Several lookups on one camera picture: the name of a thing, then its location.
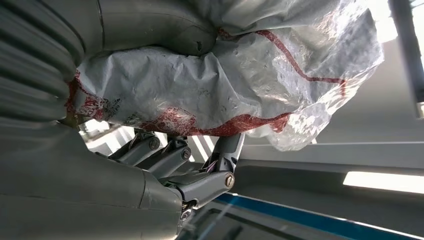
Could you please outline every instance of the robotic hand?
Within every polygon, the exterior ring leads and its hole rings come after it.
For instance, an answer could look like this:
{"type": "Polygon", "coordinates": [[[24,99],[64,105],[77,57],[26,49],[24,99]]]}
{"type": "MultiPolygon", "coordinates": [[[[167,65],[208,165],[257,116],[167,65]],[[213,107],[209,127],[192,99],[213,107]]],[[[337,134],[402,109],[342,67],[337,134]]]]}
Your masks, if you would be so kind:
{"type": "Polygon", "coordinates": [[[164,187],[181,195],[180,220],[184,221],[192,209],[203,207],[233,187],[244,140],[244,133],[220,137],[203,167],[183,175],[170,176],[191,156],[186,137],[169,137],[168,144],[152,154],[159,147],[159,139],[154,133],[139,130],[132,141],[109,158],[149,171],[164,187]]]}
{"type": "Polygon", "coordinates": [[[167,177],[190,156],[182,139],[142,159],[137,149],[159,147],[145,134],[107,159],[57,122],[87,54],[207,53],[216,31],[186,1],[2,0],[0,18],[0,239],[170,239],[234,184],[240,148],[226,143],[200,171],[167,177]]]}

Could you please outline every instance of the plastic bag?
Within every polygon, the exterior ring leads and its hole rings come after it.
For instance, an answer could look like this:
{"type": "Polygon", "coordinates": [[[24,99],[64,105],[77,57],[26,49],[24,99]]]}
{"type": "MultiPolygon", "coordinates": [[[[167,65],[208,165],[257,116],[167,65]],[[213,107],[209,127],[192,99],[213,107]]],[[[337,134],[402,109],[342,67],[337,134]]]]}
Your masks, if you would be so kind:
{"type": "Polygon", "coordinates": [[[143,47],[78,68],[68,107],[173,135],[267,137],[281,151],[309,144],[383,61],[357,0],[196,0],[219,29],[212,52],[143,47]]]}

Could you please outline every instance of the blue stripe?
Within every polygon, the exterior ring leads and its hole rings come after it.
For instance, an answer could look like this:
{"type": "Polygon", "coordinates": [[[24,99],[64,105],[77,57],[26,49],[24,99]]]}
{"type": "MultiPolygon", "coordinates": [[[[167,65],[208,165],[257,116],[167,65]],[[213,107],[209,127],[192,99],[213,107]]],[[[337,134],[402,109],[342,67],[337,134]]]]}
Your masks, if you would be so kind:
{"type": "Polygon", "coordinates": [[[351,221],[314,214],[294,208],[276,205],[250,198],[223,194],[217,198],[221,202],[231,203],[234,206],[273,216],[300,225],[319,229],[354,240],[416,240],[404,235],[388,232],[351,221]]]}

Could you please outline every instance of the metal bolt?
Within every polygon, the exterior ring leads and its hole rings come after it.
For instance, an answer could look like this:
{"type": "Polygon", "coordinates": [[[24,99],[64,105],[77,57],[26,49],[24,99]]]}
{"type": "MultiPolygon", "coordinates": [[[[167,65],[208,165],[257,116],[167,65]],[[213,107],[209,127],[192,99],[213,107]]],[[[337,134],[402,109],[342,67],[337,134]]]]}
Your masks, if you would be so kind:
{"type": "Polygon", "coordinates": [[[234,185],[234,176],[233,176],[233,174],[229,173],[227,175],[227,177],[225,178],[225,185],[228,188],[232,188],[233,187],[233,185],[234,185]]]}
{"type": "Polygon", "coordinates": [[[152,140],[150,140],[149,142],[148,142],[148,147],[151,149],[151,150],[156,150],[156,149],[158,149],[159,148],[159,145],[161,144],[161,142],[159,142],[159,139],[157,139],[157,138],[153,138],[152,140]]]}
{"type": "Polygon", "coordinates": [[[182,156],[182,158],[183,158],[184,160],[189,159],[191,155],[192,155],[192,152],[191,152],[191,151],[190,151],[190,149],[188,149],[188,148],[184,149],[184,150],[182,151],[182,154],[181,154],[181,156],[182,156]]]}
{"type": "Polygon", "coordinates": [[[183,220],[183,221],[185,221],[185,220],[187,220],[190,217],[191,214],[192,214],[192,210],[191,209],[187,209],[187,210],[185,210],[185,211],[183,211],[181,213],[180,219],[183,220]]]}

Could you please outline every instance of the red stripe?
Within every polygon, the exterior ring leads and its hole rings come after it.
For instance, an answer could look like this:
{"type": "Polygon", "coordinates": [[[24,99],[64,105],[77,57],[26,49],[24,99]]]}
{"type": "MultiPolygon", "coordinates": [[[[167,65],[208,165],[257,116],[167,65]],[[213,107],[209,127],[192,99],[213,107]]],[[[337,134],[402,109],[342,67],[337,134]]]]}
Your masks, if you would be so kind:
{"type": "Polygon", "coordinates": [[[296,62],[293,55],[290,53],[290,51],[287,49],[287,47],[284,45],[283,42],[276,36],[274,33],[268,31],[268,30],[260,30],[256,32],[257,34],[264,36],[268,40],[270,40],[278,49],[282,51],[282,53],[285,55],[287,60],[290,62],[290,64],[293,66],[294,70],[304,79],[310,82],[326,82],[326,83],[333,83],[333,84],[340,84],[341,86],[341,95],[344,97],[346,94],[346,80],[340,79],[340,78],[328,78],[328,77],[310,77],[307,76],[299,67],[298,63],[296,62]]]}

